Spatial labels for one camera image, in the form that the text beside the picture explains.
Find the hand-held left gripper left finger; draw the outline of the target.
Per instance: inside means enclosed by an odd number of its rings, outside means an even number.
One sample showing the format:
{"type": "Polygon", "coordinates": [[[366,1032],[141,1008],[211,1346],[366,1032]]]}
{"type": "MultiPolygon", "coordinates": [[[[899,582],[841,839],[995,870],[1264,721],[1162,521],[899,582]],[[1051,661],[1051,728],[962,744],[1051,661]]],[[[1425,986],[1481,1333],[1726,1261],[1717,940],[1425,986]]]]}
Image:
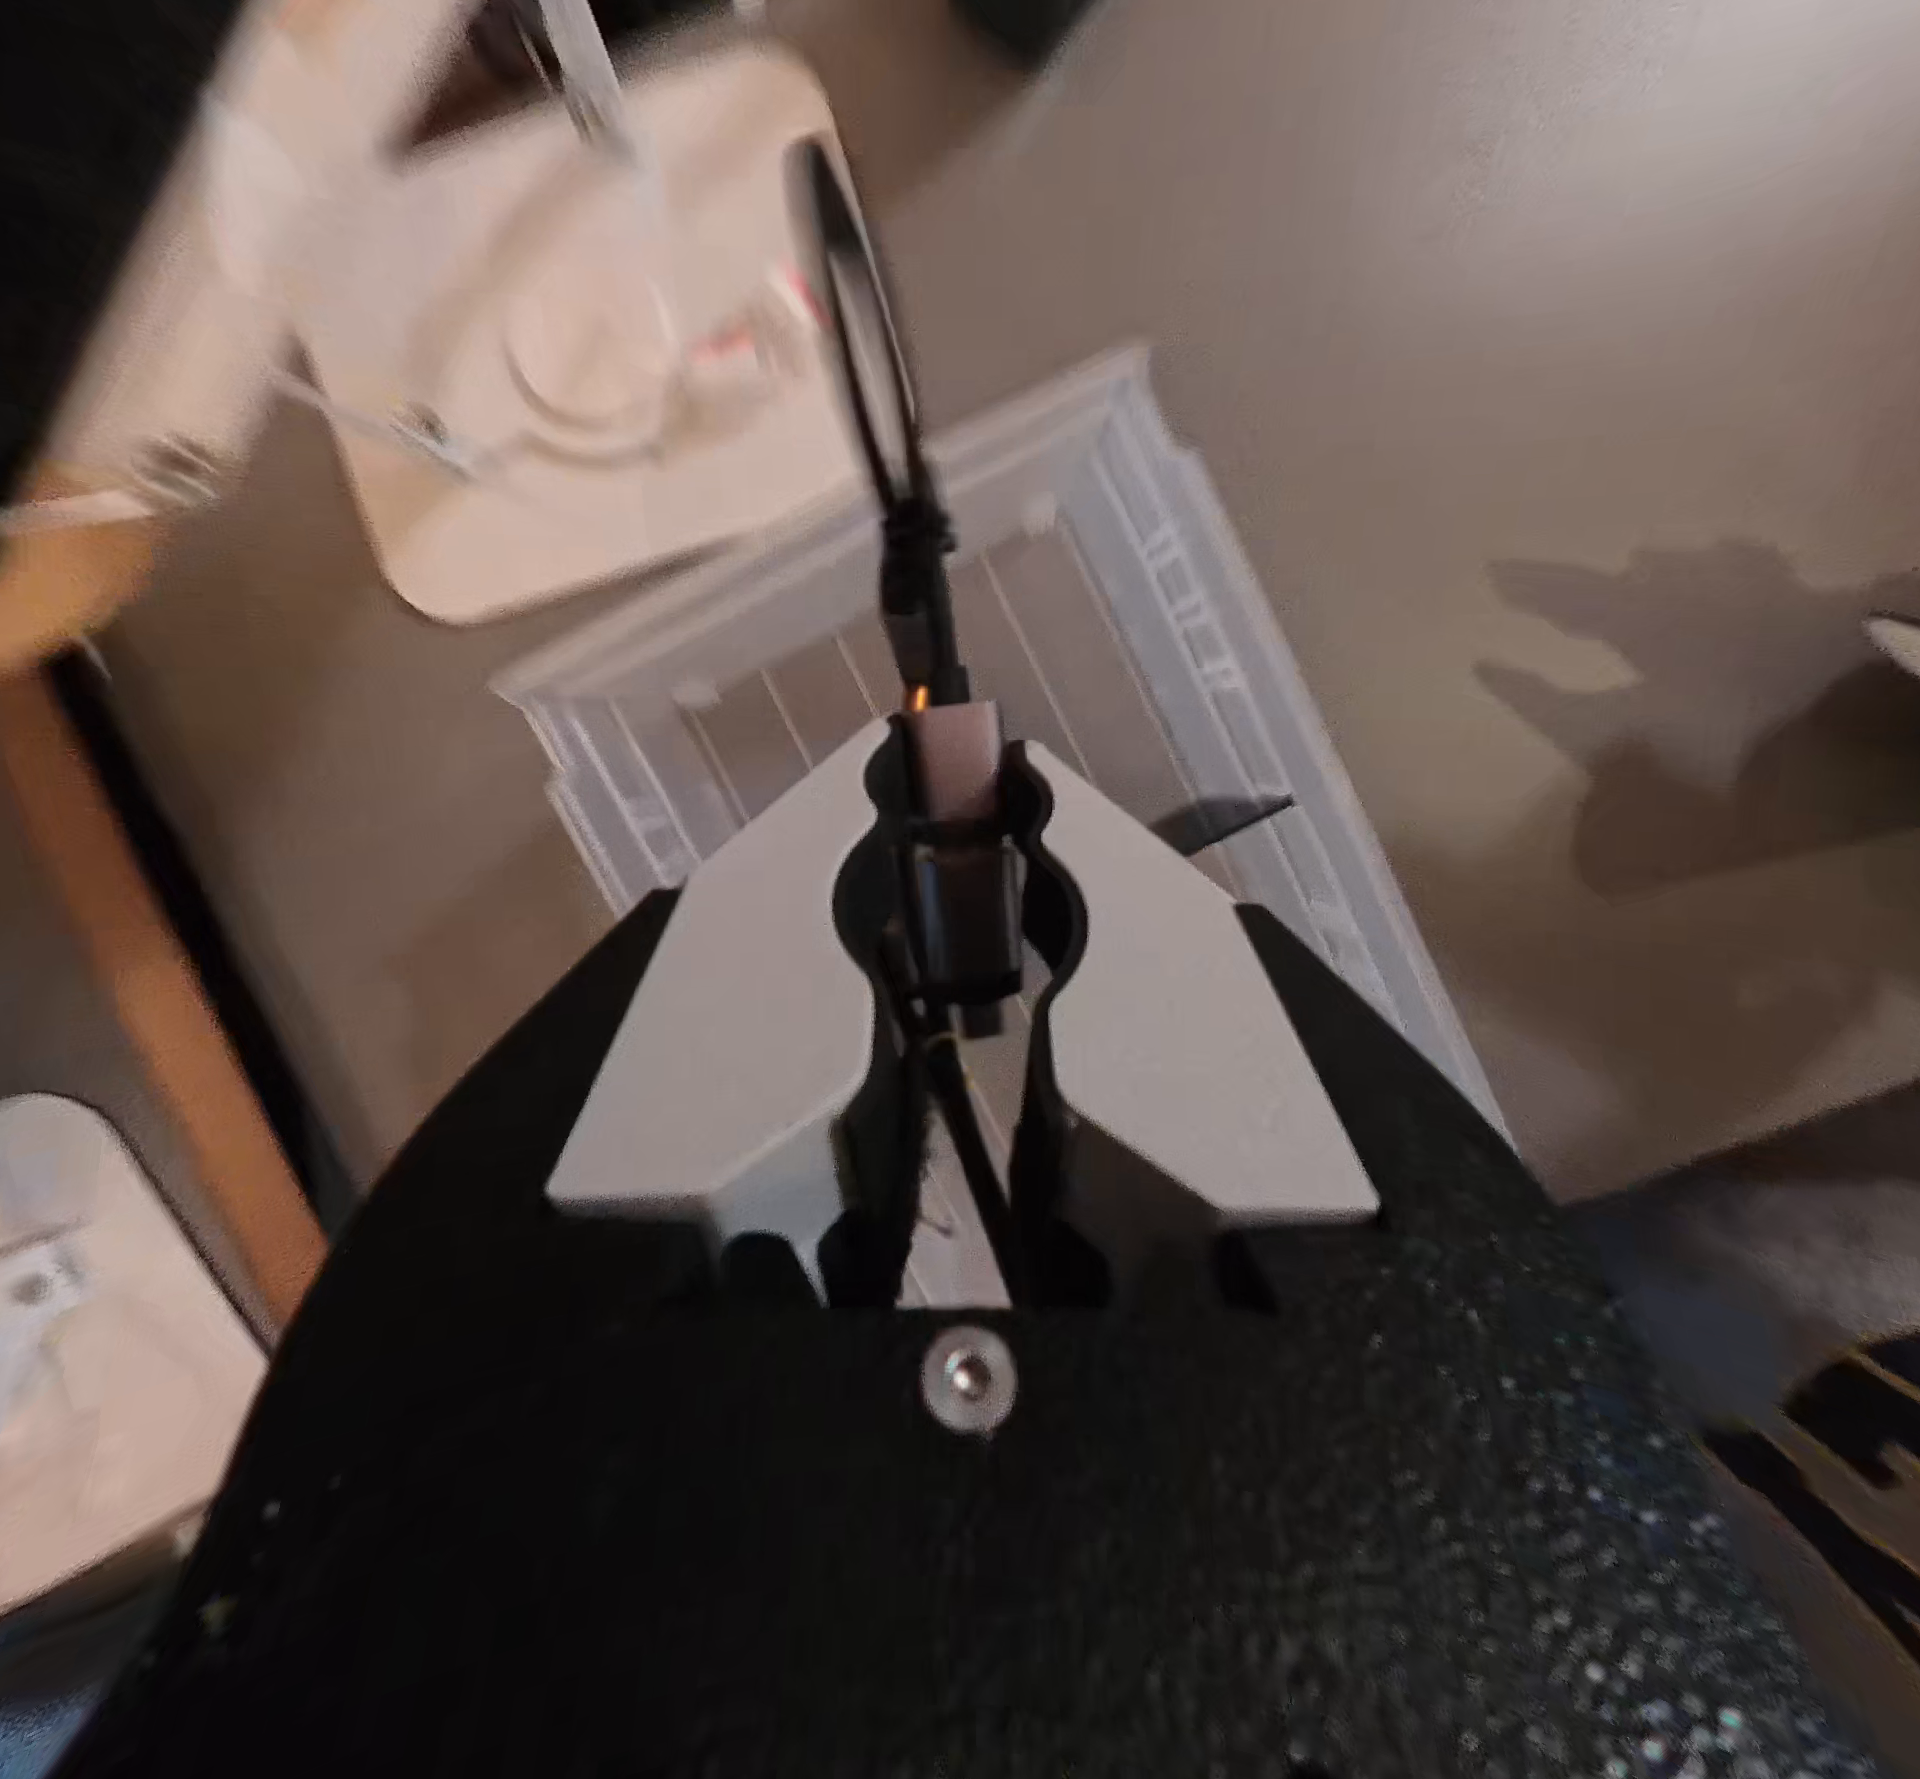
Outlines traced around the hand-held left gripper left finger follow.
{"type": "Polygon", "coordinates": [[[826,1294],[836,1131],[874,1053],[836,883],[874,829],[867,767],[890,734],[867,721],[688,880],[547,1171],[553,1211],[696,1224],[716,1245],[776,1236],[826,1294]]]}

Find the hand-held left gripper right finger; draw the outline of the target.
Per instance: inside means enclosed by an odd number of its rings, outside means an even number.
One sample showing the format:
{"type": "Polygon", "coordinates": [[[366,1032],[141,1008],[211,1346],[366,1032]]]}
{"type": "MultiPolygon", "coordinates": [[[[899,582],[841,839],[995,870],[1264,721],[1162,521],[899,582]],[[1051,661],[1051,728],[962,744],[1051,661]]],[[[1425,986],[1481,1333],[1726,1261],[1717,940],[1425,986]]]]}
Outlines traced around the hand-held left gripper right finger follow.
{"type": "Polygon", "coordinates": [[[1046,968],[1011,1136],[1018,1306],[1212,1276],[1227,1239],[1347,1236],[1378,1189],[1264,957],[1258,908],[1040,744],[1011,747],[1046,968]]]}

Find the clear plastic bin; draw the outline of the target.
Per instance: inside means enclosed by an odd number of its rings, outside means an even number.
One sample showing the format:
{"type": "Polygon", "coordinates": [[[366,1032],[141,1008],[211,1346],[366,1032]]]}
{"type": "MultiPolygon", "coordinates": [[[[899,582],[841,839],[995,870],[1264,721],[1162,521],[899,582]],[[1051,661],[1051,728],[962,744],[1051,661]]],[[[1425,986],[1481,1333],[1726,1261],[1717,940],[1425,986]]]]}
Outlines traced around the clear plastic bin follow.
{"type": "MultiPolygon", "coordinates": [[[[1277,912],[1505,1127],[1215,482],[1148,385],[1101,356],[935,439],[971,687],[1104,800],[1162,823],[1278,803],[1200,867],[1277,912]]],[[[547,800],[620,915],[681,883],[858,728],[895,710],[874,526],[853,499],[724,552],[496,672],[547,800]]]]}

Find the clear acrylic post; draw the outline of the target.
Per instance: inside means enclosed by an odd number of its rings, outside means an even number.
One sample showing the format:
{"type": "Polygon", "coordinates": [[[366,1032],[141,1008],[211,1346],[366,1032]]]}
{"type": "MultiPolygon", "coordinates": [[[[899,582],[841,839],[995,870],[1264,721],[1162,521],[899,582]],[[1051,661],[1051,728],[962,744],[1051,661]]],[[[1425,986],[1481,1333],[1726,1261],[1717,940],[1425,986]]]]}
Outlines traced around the clear acrylic post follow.
{"type": "Polygon", "coordinates": [[[636,183],[656,183],[656,153],[645,130],[635,124],[610,46],[588,0],[533,0],[545,42],[553,50],[564,109],[578,135],[627,166],[636,183]]]}

